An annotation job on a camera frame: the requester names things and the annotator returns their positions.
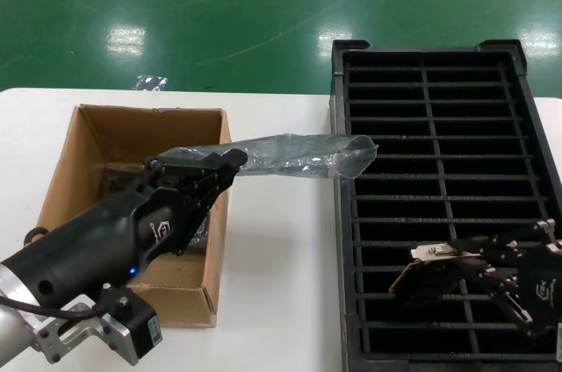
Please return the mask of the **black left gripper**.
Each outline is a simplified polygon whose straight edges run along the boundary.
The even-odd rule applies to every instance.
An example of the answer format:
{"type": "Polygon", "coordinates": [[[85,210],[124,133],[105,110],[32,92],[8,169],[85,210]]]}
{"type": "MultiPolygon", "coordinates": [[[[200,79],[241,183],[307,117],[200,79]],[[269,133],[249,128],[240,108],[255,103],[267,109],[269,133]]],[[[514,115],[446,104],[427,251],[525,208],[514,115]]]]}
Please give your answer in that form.
{"type": "Polygon", "coordinates": [[[248,161],[240,149],[224,154],[157,156],[145,160],[150,176],[196,176],[182,194],[176,188],[139,191],[133,185],[100,200],[67,223],[4,260],[40,306],[60,309],[104,283],[121,287],[173,249],[179,256],[221,193],[248,161]]]}

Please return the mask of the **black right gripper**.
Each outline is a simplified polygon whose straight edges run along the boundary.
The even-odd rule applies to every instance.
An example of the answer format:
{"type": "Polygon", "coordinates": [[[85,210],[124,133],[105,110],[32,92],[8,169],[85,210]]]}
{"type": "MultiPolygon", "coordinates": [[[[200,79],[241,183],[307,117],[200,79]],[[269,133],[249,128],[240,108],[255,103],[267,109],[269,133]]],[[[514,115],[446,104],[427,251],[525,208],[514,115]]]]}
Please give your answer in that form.
{"type": "Polygon", "coordinates": [[[458,258],[456,265],[464,279],[484,290],[531,338],[543,336],[561,322],[561,243],[556,238],[556,225],[553,218],[546,218],[533,225],[449,242],[457,256],[474,254],[489,261],[513,261],[517,257],[518,285],[478,257],[458,258]],[[520,253],[518,245],[527,239],[536,239],[537,243],[520,253]]]}

